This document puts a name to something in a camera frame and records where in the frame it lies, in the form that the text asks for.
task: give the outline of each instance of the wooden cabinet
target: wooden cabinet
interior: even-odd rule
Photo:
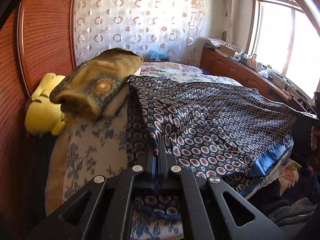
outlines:
[[[245,87],[256,88],[262,96],[272,101],[288,102],[288,95],[272,82],[262,78],[249,67],[214,51],[205,48],[202,50],[200,68],[207,70],[211,75],[229,77]]]

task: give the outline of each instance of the yellow plush toy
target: yellow plush toy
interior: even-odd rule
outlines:
[[[49,100],[50,92],[65,78],[65,76],[47,73],[42,78],[39,86],[31,96],[31,104],[28,107],[25,127],[31,134],[42,136],[46,132],[59,135],[65,128],[62,122],[64,113],[60,110],[60,104],[53,104]]]

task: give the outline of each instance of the mattress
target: mattress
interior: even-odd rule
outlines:
[[[140,75],[167,78],[176,82],[212,82],[241,86],[231,78],[203,75],[199,68],[176,63],[144,63]],[[47,215],[95,176],[103,175],[110,178],[134,164],[134,156],[127,154],[126,150],[126,126],[127,101],[113,119],[100,118],[96,122],[78,119],[65,129],[56,141],[50,160],[45,191]],[[291,150],[292,146],[281,153],[280,160],[266,176],[254,181],[242,195],[249,198],[261,187],[276,179],[279,167],[286,165]],[[148,232],[157,230],[157,227],[163,232],[161,239],[183,237],[181,221],[176,221],[173,225],[167,220],[151,219],[146,223],[145,217],[135,212],[134,223],[137,226],[137,230],[132,232],[134,239],[148,239]],[[147,231],[141,233],[139,227]]]

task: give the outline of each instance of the window frame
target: window frame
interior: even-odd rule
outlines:
[[[279,4],[277,2],[272,2],[272,1],[270,1],[270,3],[282,5],[282,4]],[[307,99],[307,102],[312,105],[314,97],[310,98],[301,88],[299,88],[294,82],[292,82],[291,80],[289,80],[285,76],[286,72],[288,70],[290,59],[291,59],[291,55],[292,55],[294,33],[295,33],[295,10],[296,9],[291,8],[292,32],[291,32],[291,36],[290,36],[290,42],[289,42],[289,45],[288,45],[287,61],[286,61],[285,65],[284,65],[284,68],[283,68],[281,73],[279,73],[276,70],[273,70],[273,71],[278,73],[281,77],[286,78],[292,85],[294,85],[296,87],[296,89],[299,91],[299,93],[302,94]],[[250,23],[247,46],[246,46],[246,49],[245,49],[245,53],[248,54],[248,55],[253,55],[255,50],[256,50],[257,43],[258,43],[258,37],[259,37],[259,31],[260,31],[262,15],[263,15],[263,9],[262,9],[261,2],[259,0],[252,0],[251,23]],[[319,80],[319,83],[318,83],[316,91],[320,91],[320,80]]]

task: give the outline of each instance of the triangular cutout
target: triangular cutout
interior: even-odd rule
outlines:
[[[254,220],[255,216],[247,210],[235,197],[229,192],[223,193],[224,200],[231,212],[233,220],[238,227],[241,227]]]
[[[60,219],[65,220],[71,225],[78,225],[90,197],[91,192],[85,192],[72,204],[72,206],[70,206],[65,212],[63,212],[63,214],[60,215]]]

